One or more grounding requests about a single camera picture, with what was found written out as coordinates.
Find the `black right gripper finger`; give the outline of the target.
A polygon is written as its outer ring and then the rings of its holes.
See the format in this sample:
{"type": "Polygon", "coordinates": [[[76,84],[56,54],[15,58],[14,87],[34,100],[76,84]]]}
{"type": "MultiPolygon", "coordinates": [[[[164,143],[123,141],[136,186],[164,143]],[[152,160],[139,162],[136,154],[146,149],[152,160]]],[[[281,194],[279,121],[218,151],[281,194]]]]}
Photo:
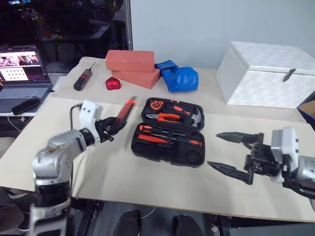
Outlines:
{"type": "Polygon", "coordinates": [[[223,164],[223,163],[219,163],[219,162],[208,161],[207,163],[212,168],[214,168],[215,170],[219,171],[220,173],[222,173],[228,177],[240,180],[247,185],[252,185],[252,183],[253,183],[253,174],[251,174],[251,173],[242,172],[240,170],[237,170],[236,167],[233,167],[233,166],[230,166],[227,164],[223,164]]]}
{"type": "Polygon", "coordinates": [[[242,143],[246,148],[252,149],[254,143],[263,143],[264,134],[247,134],[241,132],[222,132],[216,137],[233,143],[242,143]]]}

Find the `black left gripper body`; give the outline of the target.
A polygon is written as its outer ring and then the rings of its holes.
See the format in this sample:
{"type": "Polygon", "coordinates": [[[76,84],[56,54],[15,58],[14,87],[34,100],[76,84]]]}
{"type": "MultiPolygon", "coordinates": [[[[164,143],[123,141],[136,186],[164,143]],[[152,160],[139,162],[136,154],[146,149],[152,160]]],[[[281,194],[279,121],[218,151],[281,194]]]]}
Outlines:
{"type": "Polygon", "coordinates": [[[95,122],[95,128],[99,135],[101,143],[104,143],[106,141],[112,142],[114,140],[114,137],[108,132],[111,132],[111,125],[114,123],[115,120],[115,117],[109,117],[106,119],[100,119],[95,122]]]}

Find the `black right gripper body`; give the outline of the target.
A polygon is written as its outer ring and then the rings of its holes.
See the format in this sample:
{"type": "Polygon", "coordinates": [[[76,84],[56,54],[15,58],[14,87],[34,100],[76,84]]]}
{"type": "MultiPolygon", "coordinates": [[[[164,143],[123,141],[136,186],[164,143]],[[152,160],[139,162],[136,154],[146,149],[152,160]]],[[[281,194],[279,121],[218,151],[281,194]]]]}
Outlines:
{"type": "Polygon", "coordinates": [[[275,160],[271,147],[262,143],[254,143],[251,153],[246,156],[244,170],[249,174],[275,177],[281,165],[275,160]]]}

